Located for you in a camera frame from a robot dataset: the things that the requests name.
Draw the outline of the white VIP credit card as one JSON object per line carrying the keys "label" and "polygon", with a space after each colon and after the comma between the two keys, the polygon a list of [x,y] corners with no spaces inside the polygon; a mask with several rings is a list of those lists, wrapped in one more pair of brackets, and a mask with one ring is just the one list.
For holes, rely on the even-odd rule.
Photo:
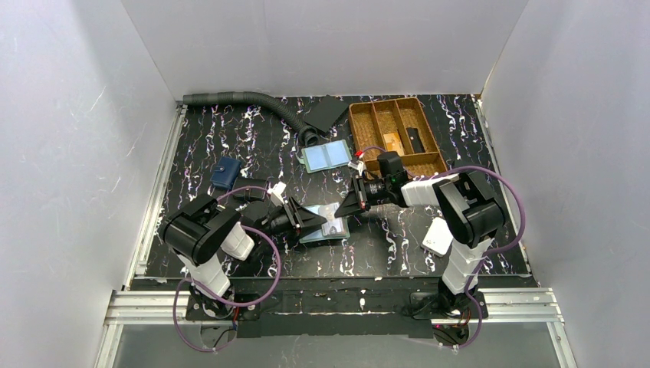
{"label": "white VIP credit card", "polygon": [[322,226],[322,233],[325,238],[348,238],[350,236],[347,223],[342,218],[336,218],[334,215],[338,207],[338,203],[321,206],[320,214],[328,219],[328,222]]}

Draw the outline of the mint green card holder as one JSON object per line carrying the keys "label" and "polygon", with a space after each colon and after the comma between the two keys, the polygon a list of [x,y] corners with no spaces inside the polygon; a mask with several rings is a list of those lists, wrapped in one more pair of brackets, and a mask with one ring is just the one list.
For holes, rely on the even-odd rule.
{"label": "mint green card holder", "polygon": [[299,240],[301,244],[312,242],[321,242],[329,240],[339,240],[350,237],[350,230],[347,223],[347,218],[335,217],[335,212],[339,208],[338,202],[326,205],[311,205],[307,210],[324,217],[327,221],[321,227],[309,235],[304,236]]}

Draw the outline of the black VIP credit card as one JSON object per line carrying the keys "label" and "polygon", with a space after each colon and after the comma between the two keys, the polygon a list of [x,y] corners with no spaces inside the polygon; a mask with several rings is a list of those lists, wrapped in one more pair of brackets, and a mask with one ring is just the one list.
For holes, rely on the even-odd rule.
{"label": "black VIP credit card", "polygon": [[406,127],[406,132],[409,137],[412,149],[414,153],[424,153],[425,147],[422,143],[421,137],[419,135],[419,130],[414,127]]}

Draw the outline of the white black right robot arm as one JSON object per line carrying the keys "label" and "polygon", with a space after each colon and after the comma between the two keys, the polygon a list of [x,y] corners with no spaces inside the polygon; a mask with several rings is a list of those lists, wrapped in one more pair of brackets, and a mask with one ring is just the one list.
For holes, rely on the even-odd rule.
{"label": "white black right robot arm", "polygon": [[380,174],[354,177],[335,215],[357,215],[387,202],[403,208],[439,207],[451,236],[451,254],[438,284],[436,305],[445,311],[462,309],[473,299],[490,243],[507,221],[507,207],[487,179],[501,176],[480,166],[462,166],[413,180],[398,153],[381,153],[378,160]]}

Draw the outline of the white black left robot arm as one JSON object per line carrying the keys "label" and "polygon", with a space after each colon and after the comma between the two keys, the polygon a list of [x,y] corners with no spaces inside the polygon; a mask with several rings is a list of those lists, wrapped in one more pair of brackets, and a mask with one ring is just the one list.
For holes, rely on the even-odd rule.
{"label": "white black left robot arm", "polygon": [[249,303],[224,299],[231,283],[220,262],[220,252],[244,261],[253,252],[252,236],[256,235],[268,241],[277,257],[279,250],[271,239],[273,235],[287,233],[303,238],[326,223],[327,218],[294,198],[272,205],[254,202],[240,211],[220,204],[209,194],[201,194],[167,215],[158,233],[162,243],[185,265],[201,295],[234,307]]}

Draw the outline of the orange card in tray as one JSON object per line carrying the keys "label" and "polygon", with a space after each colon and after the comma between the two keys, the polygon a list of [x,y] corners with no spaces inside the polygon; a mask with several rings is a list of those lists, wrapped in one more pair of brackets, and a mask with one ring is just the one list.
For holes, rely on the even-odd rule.
{"label": "orange card in tray", "polygon": [[395,151],[399,156],[405,154],[400,135],[397,132],[382,135],[387,151]]}

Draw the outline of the open mint card holder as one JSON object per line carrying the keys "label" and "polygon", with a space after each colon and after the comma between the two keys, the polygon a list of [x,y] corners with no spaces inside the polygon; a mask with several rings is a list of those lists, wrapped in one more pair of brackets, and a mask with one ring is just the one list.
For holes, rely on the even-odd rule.
{"label": "open mint card holder", "polygon": [[336,140],[316,146],[305,147],[298,157],[308,173],[346,166],[352,159],[345,140]]}

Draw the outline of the black snap wallet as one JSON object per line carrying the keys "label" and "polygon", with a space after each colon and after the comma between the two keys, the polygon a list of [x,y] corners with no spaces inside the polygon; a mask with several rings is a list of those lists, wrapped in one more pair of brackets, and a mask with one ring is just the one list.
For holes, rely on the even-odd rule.
{"label": "black snap wallet", "polygon": [[239,177],[235,180],[232,196],[241,201],[263,201],[269,182],[265,179]]}

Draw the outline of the wicker divided tray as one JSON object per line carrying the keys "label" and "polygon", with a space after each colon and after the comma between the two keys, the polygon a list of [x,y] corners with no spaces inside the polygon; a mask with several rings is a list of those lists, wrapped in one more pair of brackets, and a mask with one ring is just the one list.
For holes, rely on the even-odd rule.
{"label": "wicker divided tray", "polygon": [[[405,154],[400,156],[402,164],[411,174],[433,176],[448,170],[420,101],[415,97],[352,103],[349,122],[355,150],[364,152],[363,161],[370,172],[379,173],[378,156],[387,151],[382,135],[394,132],[400,135],[404,146]],[[424,153],[413,152],[406,127],[419,130]]]}

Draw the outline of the white rectangular box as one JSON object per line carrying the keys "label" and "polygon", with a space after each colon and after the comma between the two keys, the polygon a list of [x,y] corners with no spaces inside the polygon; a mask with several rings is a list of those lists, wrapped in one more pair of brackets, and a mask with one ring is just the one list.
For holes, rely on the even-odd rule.
{"label": "white rectangular box", "polygon": [[448,253],[453,239],[447,222],[443,218],[434,218],[425,233],[421,247],[438,257],[444,257]]}

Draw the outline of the navy blue wallet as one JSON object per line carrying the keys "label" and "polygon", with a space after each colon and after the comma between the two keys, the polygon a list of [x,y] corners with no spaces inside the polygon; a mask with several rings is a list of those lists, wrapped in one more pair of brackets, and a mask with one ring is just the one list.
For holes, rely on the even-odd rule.
{"label": "navy blue wallet", "polygon": [[212,171],[211,184],[217,189],[231,190],[239,176],[241,161],[222,156]]}

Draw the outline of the black flat pad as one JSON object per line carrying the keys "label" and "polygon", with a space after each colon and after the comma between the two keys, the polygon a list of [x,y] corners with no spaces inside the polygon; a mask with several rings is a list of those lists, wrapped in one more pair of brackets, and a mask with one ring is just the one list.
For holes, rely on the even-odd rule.
{"label": "black flat pad", "polygon": [[327,133],[348,111],[349,104],[334,96],[323,96],[307,113],[304,122],[319,133]]}

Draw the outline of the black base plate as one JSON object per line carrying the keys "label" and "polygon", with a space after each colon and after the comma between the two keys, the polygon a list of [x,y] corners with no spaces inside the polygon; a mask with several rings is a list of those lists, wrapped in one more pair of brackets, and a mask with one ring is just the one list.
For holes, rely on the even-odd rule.
{"label": "black base plate", "polygon": [[285,278],[258,302],[271,278],[234,277],[228,297],[248,302],[239,310],[191,287],[182,309],[192,322],[224,322],[240,338],[334,335],[406,335],[429,338],[436,327],[466,327],[488,317],[485,297],[444,312],[436,305],[437,277]]}

